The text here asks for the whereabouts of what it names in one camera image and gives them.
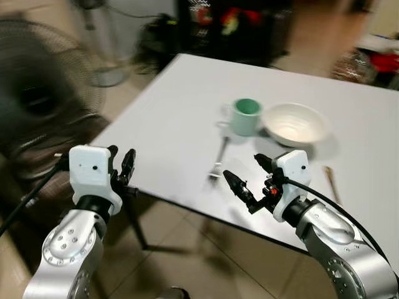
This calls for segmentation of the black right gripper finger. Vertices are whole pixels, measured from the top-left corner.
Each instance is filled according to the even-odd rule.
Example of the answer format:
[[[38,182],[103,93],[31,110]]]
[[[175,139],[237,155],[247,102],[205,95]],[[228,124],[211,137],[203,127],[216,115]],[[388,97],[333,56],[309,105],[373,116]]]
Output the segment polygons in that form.
[[[274,168],[276,168],[273,159],[265,156],[265,154],[262,153],[254,154],[254,159],[256,160],[257,165],[259,165],[259,167],[262,168],[262,170],[265,171],[268,176],[273,176]]]
[[[256,204],[256,198],[254,194],[247,187],[247,182],[243,181],[239,177],[236,176],[233,172],[229,170],[223,171],[223,177],[228,183],[232,193],[238,199],[245,203],[248,207],[251,207]]]

